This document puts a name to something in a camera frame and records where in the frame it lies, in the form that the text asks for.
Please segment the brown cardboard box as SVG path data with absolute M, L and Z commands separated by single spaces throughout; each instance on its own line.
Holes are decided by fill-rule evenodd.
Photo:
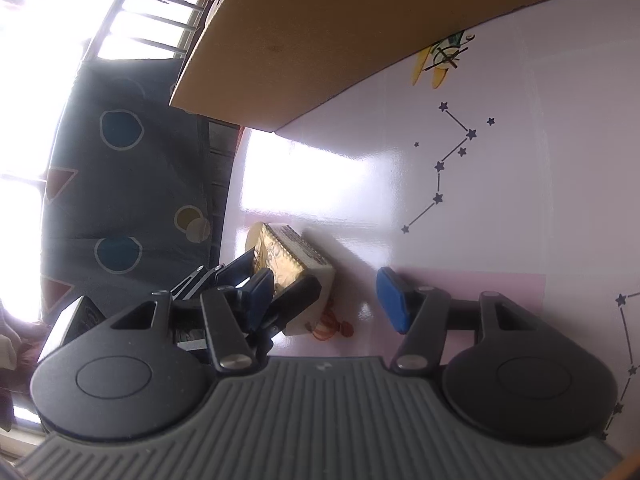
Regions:
M 273 131 L 437 40 L 547 0 L 216 0 L 171 96 Z

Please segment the gold tissue pack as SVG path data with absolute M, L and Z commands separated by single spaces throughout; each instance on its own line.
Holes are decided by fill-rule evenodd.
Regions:
M 257 222 L 247 233 L 245 249 L 254 249 L 254 270 L 269 268 L 273 272 L 276 292 L 283 292 L 304 274 L 313 275 L 320 283 L 319 298 L 306 307 L 284 328 L 286 336 L 311 333 L 328 304 L 335 269 L 308 240 L 285 223 Z

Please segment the blue patterned curtain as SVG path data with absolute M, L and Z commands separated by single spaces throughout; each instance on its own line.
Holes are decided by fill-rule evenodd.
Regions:
M 44 191 L 42 314 L 106 316 L 219 260 L 239 130 L 169 103 L 177 60 L 93 60 L 58 124 Z

